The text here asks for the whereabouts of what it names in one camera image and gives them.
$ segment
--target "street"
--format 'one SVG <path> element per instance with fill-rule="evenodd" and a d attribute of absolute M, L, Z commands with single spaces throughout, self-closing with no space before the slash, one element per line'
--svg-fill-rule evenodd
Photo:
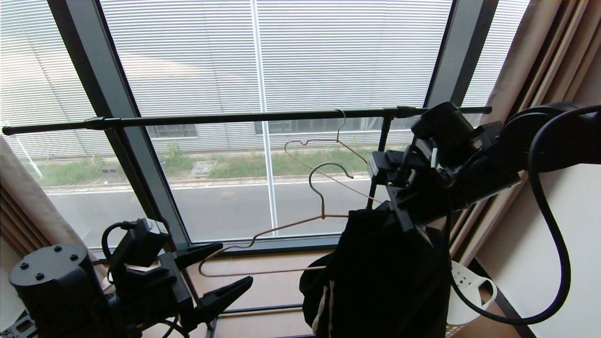
<path fill-rule="evenodd" d="M 367 193 L 369 180 L 345 182 Z M 326 214 L 346 215 L 349 210 L 365 207 L 367 198 L 335 182 L 314 184 L 325 198 Z M 208 186 L 179 188 L 173 196 L 192 241 L 250 238 L 271 229 L 267 185 Z M 275 184 L 278 226 L 320 214 L 320 199 L 306 182 Z M 136 220 L 144 212 L 133 191 L 100 191 L 49 194 L 61 215 L 89 247 L 100 247 L 102 231 L 112 223 Z M 386 190 L 378 187 L 376 198 L 384 201 Z M 326 218 L 279 230 L 279 236 L 315 235 L 340 232 L 345 218 Z M 114 246 L 123 236 L 116 229 L 109 238 Z M 265 234 L 262 237 L 276 236 Z"/>

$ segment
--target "sidewalk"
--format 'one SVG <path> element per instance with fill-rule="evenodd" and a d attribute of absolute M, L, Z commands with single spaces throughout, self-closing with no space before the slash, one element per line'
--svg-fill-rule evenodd
<path fill-rule="evenodd" d="M 328 174 L 334 179 L 342 182 L 348 182 L 351 180 L 368 180 L 370 179 L 368 173 L 353 173 L 354 179 L 349 179 L 344 174 Z M 290 183 L 301 183 L 308 182 L 307 175 L 300 176 L 274 176 L 275 184 L 290 184 Z M 313 182 L 331 182 L 325 176 L 317 175 Z M 236 179 L 195 179 L 195 180 L 176 180 L 169 181 L 169 187 L 171 189 L 194 189 L 194 188 L 205 188 L 209 186 L 227 186 L 227 185 L 261 185 L 267 184 L 266 177 L 241 177 Z M 47 194 L 64 194 L 64 193 L 78 193 L 78 192 L 117 192 L 117 191 L 131 191 L 132 186 L 129 182 L 124 183 L 107 183 L 107 184 L 95 184 L 95 185 L 67 185 L 67 186 L 45 186 L 42 187 L 44 192 Z"/>

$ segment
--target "white wall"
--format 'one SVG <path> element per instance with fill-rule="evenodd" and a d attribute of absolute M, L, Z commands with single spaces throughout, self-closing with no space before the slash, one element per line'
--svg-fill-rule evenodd
<path fill-rule="evenodd" d="M 563 308 L 531 329 L 542 338 L 599 337 L 601 167 L 577 165 L 545 174 L 543 186 L 569 249 L 572 288 Z M 554 299 L 559 259 L 529 185 L 477 259 L 521 317 L 541 312 Z"/>
<path fill-rule="evenodd" d="M 8 282 L 8 274 L 18 261 L 19 256 L 0 239 L 0 331 L 11 326 L 25 310 L 17 292 Z"/>

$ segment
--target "clothes hanger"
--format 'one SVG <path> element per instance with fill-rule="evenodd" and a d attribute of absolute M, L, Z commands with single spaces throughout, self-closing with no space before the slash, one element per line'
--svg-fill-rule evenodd
<path fill-rule="evenodd" d="M 361 154 L 359 154 L 358 152 L 356 152 L 355 150 L 353 150 L 351 147 L 347 146 L 347 145 L 346 145 L 344 142 L 340 141 L 340 129 L 342 129 L 342 127 L 344 127 L 344 125 L 346 124 L 346 113 L 345 113 L 345 112 L 344 112 L 342 109 L 335 109 L 335 110 L 337 110 L 337 111 L 341 112 L 341 113 L 342 113 L 342 115 L 344 116 L 344 121 L 342 122 L 342 124 L 340 125 L 340 127 L 338 127 L 338 131 L 337 131 L 337 133 L 336 133 L 336 139 L 332 139 L 332 138 L 312 138 L 312 139 L 308 139 L 308 140 L 306 140 L 305 142 L 303 142 L 303 141 L 301 141 L 301 140 L 292 140 L 292 141 L 288 141 L 288 142 L 286 142 L 286 143 L 284 144 L 284 152 L 285 152 L 285 153 L 286 153 L 288 156 L 290 156 L 290 157 L 292 157 L 293 159 L 297 160 L 297 161 L 298 161 L 299 163 L 301 163 L 302 165 L 304 165 L 304 166 L 306 166 L 306 167 L 308 167 L 308 168 L 313 168 L 313 167 L 312 167 L 310 164 L 306 163 L 305 161 L 303 161 L 303 160 L 299 159 L 298 157 L 296 157 L 296 156 L 292 155 L 291 153 L 289 153 L 289 152 L 288 152 L 288 145 L 289 145 L 289 144 L 291 144 L 291 143 L 299 143 L 299 144 L 300 144 L 300 145 L 302 145 L 302 146 L 306 146 L 307 144 L 309 144 L 309 142 L 320 142 L 320 141 L 321 141 L 321 142 L 335 142 L 335 143 L 341 144 L 341 145 L 342 145 L 343 147 L 345 147 L 346 149 L 349 149 L 349 150 L 350 150 L 350 151 L 351 151 L 353 154 L 355 154 L 356 156 L 358 156 L 359 158 L 361 158 L 361 160 L 363 160 L 363 162 L 365 162 L 365 165 L 368 165 L 368 163 L 367 163 L 367 160 L 366 160 L 366 159 L 365 159 L 363 156 L 361 156 Z M 321 174 L 321 175 L 323 175 L 323 176 L 325 176 L 325 177 L 327 177 L 327 178 L 329 178 L 329 179 L 333 180 L 334 182 L 336 182 L 336 183 L 338 183 L 338 184 L 340 184 L 340 185 L 344 186 L 345 188 L 347 188 L 347 189 L 350 189 L 350 190 L 352 190 L 352 191 L 356 192 L 356 193 L 357 193 L 357 194 L 359 194 L 359 195 L 362 195 L 362 196 L 364 196 L 364 197 L 367 197 L 367 198 L 369 198 L 370 200 L 376 201 L 376 202 L 378 202 L 378 203 L 382 203 L 381 201 L 379 201 L 379 200 L 376 200 L 374 197 L 371 197 L 371 196 L 369 196 L 369 195 L 366 195 L 366 194 L 364 194 L 364 193 L 363 193 L 363 192 L 361 192 L 361 191 L 358 191 L 358 190 L 356 190 L 356 189 L 353 189 L 353 188 L 351 188 L 350 186 L 348 186 L 348 185 L 346 185 L 346 184 L 344 184 L 344 183 L 340 182 L 339 180 L 337 180 L 337 179 L 333 178 L 332 176 L 330 176 L 330 175 L 328 175 L 328 174 L 326 174 L 326 173 L 323 173 L 323 172 L 321 172 L 321 171 L 319 171 L 319 170 L 317 170 L 317 172 L 318 172 L 319 174 Z"/>
<path fill-rule="evenodd" d="M 286 270 L 273 270 L 273 271 L 257 271 L 257 272 L 244 272 L 244 273 L 235 273 L 235 274 L 215 274 L 215 275 L 211 275 L 211 274 L 206 274 L 205 272 L 203 272 L 203 265 L 208 261 L 213 259 L 215 256 L 217 256 L 218 254 L 229 250 L 231 248 L 240 248 L 240 249 L 246 249 L 246 248 L 250 248 L 251 246 L 253 246 L 255 244 L 255 241 L 257 240 L 257 237 L 261 236 L 261 235 L 265 235 L 266 233 L 270 233 L 270 232 L 274 232 L 277 230 L 282 230 L 282 229 L 286 229 L 292 226 L 296 226 L 298 224 L 303 224 L 303 223 L 307 223 L 310 221 L 314 221 L 314 220 L 318 220 L 318 219 L 325 219 L 326 217 L 338 217 L 338 218 L 348 218 L 348 215 L 334 215 L 334 214 L 326 214 L 326 203 L 325 200 L 323 198 L 323 195 L 321 192 L 319 192 L 317 189 L 315 189 L 315 187 L 313 186 L 313 182 L 311 181 L 311 179 L 313 178 L 313 174 L 321 167 L 325 166 L 325 165 L 336 165 L 338 167 L 340 167 L 343 171 L 344 174 L 348 177 L 348 178 L 353 178 L 353 176 L 349 175 L 349 173 L 346 171 L 346 169 L 338 164 L 338 163 L 334 163 L 334 162 L 325 162 L 322 163 L 318 166 L 316 166 L 315 168 L 313 168 L 313 170 L 311 170 L 311 173 L 309 174 L 309 187 L 315 191 L 317 193 L 317 195 L 319 195 L 319 198 L 322 201 L 322 209 L 321 209 L 321 214 L 319 216 L 314 216 L 311 218 L 307 218 L 305 220 L 302 221 L 297 221 L 297 222 L 293 222 L 290 224 L 286 224 L 284 226 L 281 227 L 277 227 L 277 228 L 273 228 L 273 229 L 269 229 L 260 233 L 257 233 L 256 235 L 254 235 L 251 239 L 251 242 L 248 245 L 230 245 L 229 247 L 225 247 L 225 248 L 221 248 L 217 251 L 215 251 L 214 253 L 208 255 L 205 259 L 201 260 L 200 263 L 198 264 L 198 273 L 200 273 L 201 275 L 205 276 L 205 277 L 231 277 L 231 276 L 243 276 L 243 275 L 260 275 L 260 274 L 275 274 L 275 273 L 279 273 L 279 272 L 294 272 L 294 271 L 307 271 L 307 270 L 319 270 L 319 269 L 323 269 L 325 268 L 325 266 L 312 266 L 310 268 L 302 268 L 302 269 L 286 269 Z"/>

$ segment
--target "curtain fold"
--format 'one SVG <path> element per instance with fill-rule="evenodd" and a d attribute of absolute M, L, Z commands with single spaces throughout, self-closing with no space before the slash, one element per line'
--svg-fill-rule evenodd
<path fill-rule="evenodd" d="M 23 257 L 60 243 L 85 245 L 0 137 L 0 235 Z"/>
<path fill-rule="evenodd" d="M 601 2 L 532 0 L 518 27 L 482 123 L 531 106 L 574 99 L 601 43 Z M 521 174 L 522 183 L 528 178 Z M 467 265 L 515 199 L 523 184 L 463 212 L 451 243 L 454 259 Z"/>

